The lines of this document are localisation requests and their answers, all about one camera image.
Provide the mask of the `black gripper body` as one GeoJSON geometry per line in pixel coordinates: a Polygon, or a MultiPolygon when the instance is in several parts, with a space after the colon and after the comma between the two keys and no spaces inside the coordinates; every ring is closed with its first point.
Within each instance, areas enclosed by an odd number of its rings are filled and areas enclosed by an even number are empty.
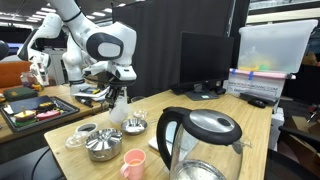
{"type": "Polygon", "coordinates": [[[83,78],[89,81],[89,84],[84,83],[85,88],[83,89],[83,92],[87,94],[99,94],[102,91],[106,91],[116,96],[123,87],[128,87],[135,83],[135,79],[120,80],[109,72],[99,72],[93,75],[91,72],[86,71],[83,78]]]}

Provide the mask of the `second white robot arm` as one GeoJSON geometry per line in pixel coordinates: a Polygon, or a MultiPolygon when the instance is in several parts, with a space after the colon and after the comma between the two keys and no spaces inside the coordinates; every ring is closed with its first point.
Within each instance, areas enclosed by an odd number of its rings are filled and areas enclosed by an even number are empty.
{"type": "Polygon", "coordinates": [[[50,65],[55,59],[51,57],[52,51],[42,52],[34,49],[33,45],[38,39],[56,39],[63,32],[63,25],[69,28],[70,33],[66,51],[61,54],[61,58],[64,61],[72,95],[90,88],[80,68],[84,53],[96,60],[96,63],[84,72],[96,75],[107,71],[112,75],[107,82],[110,87],[126,87],[136,80],[137,75],[131,62],[137,34],[132,28],[121,22],[99,27],[82,13],[70,22],[63,22],[59,15],[48,13],[42,25],[31,32],[17,53],[20,59],[31,62],[30,71],[41,85],[49,85],[50,65]]]}

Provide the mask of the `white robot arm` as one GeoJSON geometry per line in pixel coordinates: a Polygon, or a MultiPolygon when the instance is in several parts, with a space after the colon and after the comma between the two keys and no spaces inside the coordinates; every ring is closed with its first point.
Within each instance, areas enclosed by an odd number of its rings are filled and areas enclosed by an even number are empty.
{"type": "Polygon", "coordinates": [[[85,75],[107,72],[109,91],[106,100],[111,107],[127,102],[126,89],[134,83],[137,74],[132,66],[137,33],[130,26],[116,21],[99,27],[89,20],[75,0],[47,0],[68,27],[74,42],[82,51],[96,60],[83,69],[85,75]]]}

